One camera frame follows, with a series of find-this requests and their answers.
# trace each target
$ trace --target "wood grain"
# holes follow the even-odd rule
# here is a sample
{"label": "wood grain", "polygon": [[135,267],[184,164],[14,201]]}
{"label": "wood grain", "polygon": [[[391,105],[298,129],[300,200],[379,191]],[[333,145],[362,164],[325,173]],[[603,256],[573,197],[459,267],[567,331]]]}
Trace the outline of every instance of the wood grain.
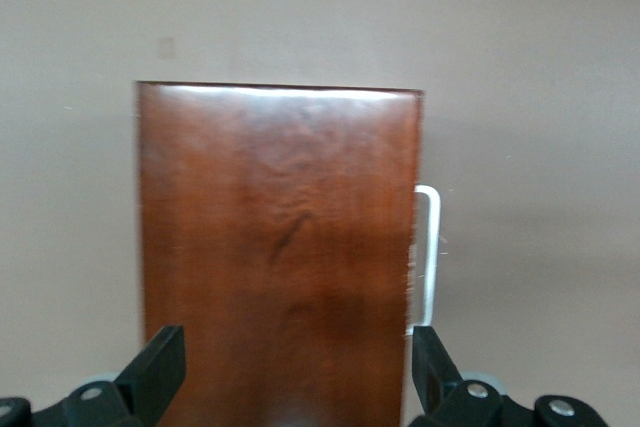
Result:
{"label": "wood grain", "polygon": [[399,424],[417,91],[139,83],[147,337],[165,426]]}

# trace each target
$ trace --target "gray wall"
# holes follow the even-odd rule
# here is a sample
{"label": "gray wall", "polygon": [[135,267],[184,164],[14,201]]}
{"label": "gray wall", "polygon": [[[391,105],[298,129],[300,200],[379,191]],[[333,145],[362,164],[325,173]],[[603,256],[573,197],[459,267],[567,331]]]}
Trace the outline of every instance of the gray wall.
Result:
{"label": "gray wall", "polygon": [[0,396],[140,345],[134,80],[408,87],[454,360],[637,423],[640,0],[0,2]]}

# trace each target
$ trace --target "glossy wood surface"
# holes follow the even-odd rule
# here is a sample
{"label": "glossy wood surface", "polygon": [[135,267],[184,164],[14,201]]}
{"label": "glossy wood surface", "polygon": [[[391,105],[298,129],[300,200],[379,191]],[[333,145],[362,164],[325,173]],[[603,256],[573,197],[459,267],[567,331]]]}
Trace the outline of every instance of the glossy wood surface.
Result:
{"label": "glossy wood surface", "polygon": [[147,336],[165,426],[400,421],[420,93],[140,83]]}

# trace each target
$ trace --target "screw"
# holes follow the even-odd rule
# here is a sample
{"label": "screw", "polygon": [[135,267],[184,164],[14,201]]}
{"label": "screw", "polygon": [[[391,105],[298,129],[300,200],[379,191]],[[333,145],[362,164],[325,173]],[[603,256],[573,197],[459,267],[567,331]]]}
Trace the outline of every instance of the screw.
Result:
{"label": "screw", "polygon": [[477,399],[486,399],[489,397],[489,391],[486,387],[482,384],[476,384],[475,382],[467,385],[467,392]]}
{"label": "screw", "polygon": [[102,389],[98,387],[92,387],[90,389],[85,390],[82,394],[80,394],[80,398],[82,400],[91,400],[95,399],[102,393]]}
{"label": "screw", "polygon": [[549,407],[551,407],[551,410],[553,410],[556,414],[562,415],[564,417],[573,417],[576,414],[576,411],[573,410],[573,407],[571,407],[571,405],[564,400],[553,399],[551,402],[549,402]]}

